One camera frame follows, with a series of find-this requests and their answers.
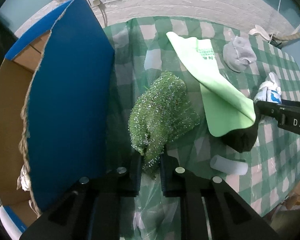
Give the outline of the light green cloth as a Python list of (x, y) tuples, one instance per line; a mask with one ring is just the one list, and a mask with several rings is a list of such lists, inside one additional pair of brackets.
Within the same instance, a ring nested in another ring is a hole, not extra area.
[(214, 137), (252, 126), (256, 115), (253, 100), (235, 88), (218, 69), (210, 39), (183, 38), (166, 33), (179, 60), (200, 83), (209, 132)]

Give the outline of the blue white striped sock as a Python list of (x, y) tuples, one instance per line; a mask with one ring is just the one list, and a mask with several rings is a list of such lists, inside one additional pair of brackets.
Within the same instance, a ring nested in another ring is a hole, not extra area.
[(254, 101), (266, 101), (281, 104), (281, 86), (279, 77), (275, 72), (270, 72), (265, 81), (261, 83)]

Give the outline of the grey knit hat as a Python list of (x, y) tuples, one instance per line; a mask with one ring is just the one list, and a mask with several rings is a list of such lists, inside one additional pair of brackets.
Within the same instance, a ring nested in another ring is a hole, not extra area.
[(249, 40), (236, 36), (223, 47), (223, 60), (232, 71), (242, 73), (257, 57)]

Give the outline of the white foam tube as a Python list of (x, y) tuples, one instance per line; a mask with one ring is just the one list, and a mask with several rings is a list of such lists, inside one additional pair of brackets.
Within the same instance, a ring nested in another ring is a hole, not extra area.
[(248, 171), (248, 165), (245, 162), (234, 161), (224, 158), (220, 155), (215, 155), (210, 160), (210, 167), (219, 172), (234, 175), (245, 175)]

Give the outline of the black cloth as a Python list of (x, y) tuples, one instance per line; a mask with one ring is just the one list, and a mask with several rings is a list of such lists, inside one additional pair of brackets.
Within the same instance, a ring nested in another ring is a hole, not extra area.
[(251, 151), (257, 139), (258, 126), (261, 119), (260, 110), (256, 105), (254, 105), (254, 110), (256, 115), (255, 123), (248, 128), (235, 129), (221, 136), (220, 140), (223, 144), (238, 153)]

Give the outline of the grey white sock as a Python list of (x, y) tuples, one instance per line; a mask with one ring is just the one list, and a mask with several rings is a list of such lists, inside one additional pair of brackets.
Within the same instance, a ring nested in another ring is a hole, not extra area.
[(25, 165), (22, 166), (20, 176), (17, 179), (18, 189), (22, 189), (23, 191), (30, 191), (31, 189), (31, 180)]

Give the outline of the blue cardboard box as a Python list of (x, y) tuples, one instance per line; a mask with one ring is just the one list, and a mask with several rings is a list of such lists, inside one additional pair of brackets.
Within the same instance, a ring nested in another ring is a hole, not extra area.
[[(0, 66), (0, 220), (12, 239), (82, 177), (104, 171), (114, 50), (87, 0), (35, 23)], [(25, 165), (30, 191), (17, 190)]]

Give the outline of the green checkered plastic tablecloth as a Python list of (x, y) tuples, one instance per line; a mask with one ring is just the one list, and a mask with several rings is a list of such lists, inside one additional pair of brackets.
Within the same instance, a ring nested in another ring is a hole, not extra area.
[(180, 200), (161, 190), (160, 152), (198, 177), (219, 176), (259, 215), (300, 180), (300, 135), (258, 116), (261, 88), (300, 101), (288, 54), (225, 25), (142, 17), (104, 29), (113, 46), (106, 124), (107, 168), (133, 154), (145, 163), (136, 197), (122, 203), (121, 239), (180, 239)]

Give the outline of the green glitter scrub cloth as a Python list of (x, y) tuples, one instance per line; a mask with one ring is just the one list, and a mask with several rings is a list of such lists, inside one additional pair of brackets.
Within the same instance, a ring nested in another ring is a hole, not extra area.
[(155, 178), (164, 147), (200, 123), (182, 79), (163, 72), (136, 101), (129, 117), (132, 148), (143, 156), (143, 172)]

